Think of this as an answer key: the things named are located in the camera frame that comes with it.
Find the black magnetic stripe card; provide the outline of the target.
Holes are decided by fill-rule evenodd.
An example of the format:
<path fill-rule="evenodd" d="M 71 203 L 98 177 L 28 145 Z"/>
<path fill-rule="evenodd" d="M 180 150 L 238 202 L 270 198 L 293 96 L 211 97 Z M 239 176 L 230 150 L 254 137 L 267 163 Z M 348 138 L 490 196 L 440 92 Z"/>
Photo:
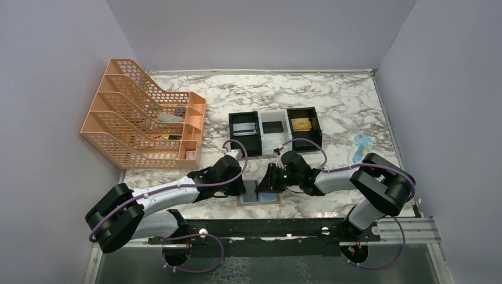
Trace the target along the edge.
<path fill-rule="evenodd" d="M 253 204 L 257 203 L 258 195 L 255 192 L 257 181 L 256 180 L 244 180 L 243 181 L 246 192 L 241 197 L 242 204 Z"/>

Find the gold card in tray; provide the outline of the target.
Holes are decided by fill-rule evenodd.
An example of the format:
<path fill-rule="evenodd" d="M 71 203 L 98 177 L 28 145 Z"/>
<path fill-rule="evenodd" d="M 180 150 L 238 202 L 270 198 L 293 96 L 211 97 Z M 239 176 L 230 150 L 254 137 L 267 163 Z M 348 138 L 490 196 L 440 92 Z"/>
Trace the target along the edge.
<path fill-rule="evenodd" d="M 310 131 L 312 123 L 309 118 L 294 118 L 291 120 L 293 131 Z"/>

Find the yellow marker in rack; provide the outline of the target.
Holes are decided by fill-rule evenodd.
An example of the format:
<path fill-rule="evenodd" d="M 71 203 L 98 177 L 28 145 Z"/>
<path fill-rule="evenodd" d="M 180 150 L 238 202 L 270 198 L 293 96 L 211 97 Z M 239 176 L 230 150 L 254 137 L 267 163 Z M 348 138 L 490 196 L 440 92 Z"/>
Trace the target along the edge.
<path fill-rule="evenodd" d="M 180 140 L 182 138 L 181 135 L 153 135 L 152 139 L 155 140 Z"/>

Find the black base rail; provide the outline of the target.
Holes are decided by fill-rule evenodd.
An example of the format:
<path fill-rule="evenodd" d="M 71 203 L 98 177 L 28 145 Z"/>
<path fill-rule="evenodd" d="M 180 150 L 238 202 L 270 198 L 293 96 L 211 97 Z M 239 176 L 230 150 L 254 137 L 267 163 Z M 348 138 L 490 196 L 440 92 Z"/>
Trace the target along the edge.
<path fill-rule="evenodd" d="M 194 220 L 182 223 L 176 236 L 189 235 L 185 240 L 164 240 L 151 237 L 148 244 L 161 246 L 168 256 L 187 254 L 193 258 L 219 256 L 334 256 L 341 255 L 340 246 L 378 242 L 380 236 L 370 225 L 361 235 L 342 231 L 343 218 L 305 219 L 227 219 Z"/>

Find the black right sorting tray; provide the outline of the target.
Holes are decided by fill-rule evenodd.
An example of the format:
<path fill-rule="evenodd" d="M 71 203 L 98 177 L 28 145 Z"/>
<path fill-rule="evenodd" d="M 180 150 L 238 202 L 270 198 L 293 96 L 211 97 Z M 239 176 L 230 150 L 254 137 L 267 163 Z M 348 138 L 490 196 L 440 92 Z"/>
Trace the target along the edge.
<path fill-rule="evenodd" d="M 292 138 L 308 139 L 322 147 L 323 134 L 314 107 L 288 108 Z"/>

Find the brown leather card holder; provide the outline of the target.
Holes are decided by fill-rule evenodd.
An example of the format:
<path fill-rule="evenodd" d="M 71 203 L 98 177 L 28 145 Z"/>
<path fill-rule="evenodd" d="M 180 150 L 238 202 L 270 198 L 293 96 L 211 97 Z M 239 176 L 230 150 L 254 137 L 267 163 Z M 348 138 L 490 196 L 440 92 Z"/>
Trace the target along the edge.
<path fill-rule="evenodd" d="M 261 181 L 261 179 L 246 179 L 243 181 L 246 192 L 237 197 L 237 206 L 272 205 L 280 203 L 278 193 L 256 191 Z"/>

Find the black card in tray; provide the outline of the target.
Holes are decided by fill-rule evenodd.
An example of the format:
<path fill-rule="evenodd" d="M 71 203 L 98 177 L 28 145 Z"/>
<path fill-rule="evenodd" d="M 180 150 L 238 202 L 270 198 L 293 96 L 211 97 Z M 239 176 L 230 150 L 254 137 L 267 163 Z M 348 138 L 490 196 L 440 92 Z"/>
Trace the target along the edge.
<path fill-rule="evenodd" d="M 267 121 L 262 123 L 264 134 L 283 133 L 284 128 L 281 121 Z"/>

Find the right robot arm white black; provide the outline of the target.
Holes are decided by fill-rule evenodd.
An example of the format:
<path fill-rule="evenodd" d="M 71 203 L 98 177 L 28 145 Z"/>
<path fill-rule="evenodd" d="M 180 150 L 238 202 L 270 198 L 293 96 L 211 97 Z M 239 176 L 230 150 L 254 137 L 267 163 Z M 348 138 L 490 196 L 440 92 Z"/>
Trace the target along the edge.
<path fill-rule="evenodd" d="M 378 154 L 369 153 L 357 164 L 333 170 L 311 167 L 296 151 L 280 155 L 268 165 L 256 192 L 280 193 L 297 186 L 308 196 L 358 190 L 365 198 L 355 205 L 342 222 L 344 234 L 359 236 L 373 222 L 385 216 L 396 217 L 413 198 L 416 181 L 407 172 Z"/>

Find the small box in rack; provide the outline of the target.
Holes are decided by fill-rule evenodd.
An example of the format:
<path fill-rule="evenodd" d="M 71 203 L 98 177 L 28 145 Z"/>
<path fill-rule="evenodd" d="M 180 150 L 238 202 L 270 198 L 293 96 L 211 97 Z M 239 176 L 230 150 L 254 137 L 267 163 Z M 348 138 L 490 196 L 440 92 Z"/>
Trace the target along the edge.
<path fill-rule="evenodd" d="M 196 151 L 187 151 L 186 152 L 186 160 L 195 160 L 196 157 Z"/>

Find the blue packaged item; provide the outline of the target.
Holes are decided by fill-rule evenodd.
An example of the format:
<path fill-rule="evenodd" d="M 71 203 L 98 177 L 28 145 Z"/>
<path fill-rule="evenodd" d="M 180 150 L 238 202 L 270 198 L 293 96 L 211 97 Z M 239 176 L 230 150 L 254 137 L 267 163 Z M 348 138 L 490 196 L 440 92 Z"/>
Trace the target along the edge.
<path fill-rule="evenodd" d="M 354 136 L 351 148 L 347 154 L 347 162 L 355 164 L 361 162 L 371 152 L 374 141 L 372 137 L 360 133 Z"/>

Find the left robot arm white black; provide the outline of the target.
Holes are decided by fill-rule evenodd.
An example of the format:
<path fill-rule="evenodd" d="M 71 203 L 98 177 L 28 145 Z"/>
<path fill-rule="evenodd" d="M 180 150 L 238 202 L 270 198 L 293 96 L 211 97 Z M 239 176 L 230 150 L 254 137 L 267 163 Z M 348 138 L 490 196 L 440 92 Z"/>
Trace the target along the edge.
<path fill-rule="evenodd" d="M 103 253 L 112 253 L 130 240 L 171 237 L 181 230 L 181 219 L 168 210 L 215 197 L 239 196 L 246 190 L 239 161 L 243 154 L 232 150 L 202 170 L 167 184 L 131 189 L 125 183 L 111 188 L 85 215 L 91 229 L 89 240 Z"/>

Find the black left sorting tray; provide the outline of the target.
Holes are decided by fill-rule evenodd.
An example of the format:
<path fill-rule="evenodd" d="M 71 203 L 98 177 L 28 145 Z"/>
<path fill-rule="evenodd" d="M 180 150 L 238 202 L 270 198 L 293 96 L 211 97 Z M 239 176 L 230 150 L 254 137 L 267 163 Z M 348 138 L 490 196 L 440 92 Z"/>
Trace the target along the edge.
<path fill-rule="evenodd" d="M 229 114 L 230 138 L 241 142 L 249 157 L 262 154 L 262 136 L 258 112 L 237 112 Z"/>

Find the white middle sorting tray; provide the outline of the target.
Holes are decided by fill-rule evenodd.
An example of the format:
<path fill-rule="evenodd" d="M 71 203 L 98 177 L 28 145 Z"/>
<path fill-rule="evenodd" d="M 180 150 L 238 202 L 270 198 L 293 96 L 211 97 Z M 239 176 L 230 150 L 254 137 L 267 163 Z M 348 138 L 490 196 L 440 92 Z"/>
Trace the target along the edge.
<path fill-rule="evenodd" d="M 286 109 L 259 111 L 259 128 L 262 156 L 272 156 L 273 150 L 292 139 Z"/>

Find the silver card in tray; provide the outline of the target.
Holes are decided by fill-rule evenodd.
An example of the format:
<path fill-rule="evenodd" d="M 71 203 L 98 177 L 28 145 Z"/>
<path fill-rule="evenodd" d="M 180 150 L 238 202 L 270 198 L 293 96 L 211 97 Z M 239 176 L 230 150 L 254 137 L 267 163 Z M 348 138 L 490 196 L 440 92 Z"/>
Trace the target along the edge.
<path fill-rule="evenodd" d="M 232 127 L 234 136 L 255 135 L 257 133 L 254 122 L 233 124 Z"/>

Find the grey item in rack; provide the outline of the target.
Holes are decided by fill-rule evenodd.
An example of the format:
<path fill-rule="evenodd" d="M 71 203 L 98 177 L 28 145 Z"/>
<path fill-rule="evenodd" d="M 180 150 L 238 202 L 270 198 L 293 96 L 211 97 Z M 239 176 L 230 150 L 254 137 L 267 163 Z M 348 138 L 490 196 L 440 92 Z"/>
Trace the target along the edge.
<path fill-rule="evenodd" d="M 168 113 L 161 112 L 157 115 L 157 119 L 161 122 L 179 122 L 180 117 Z"/>

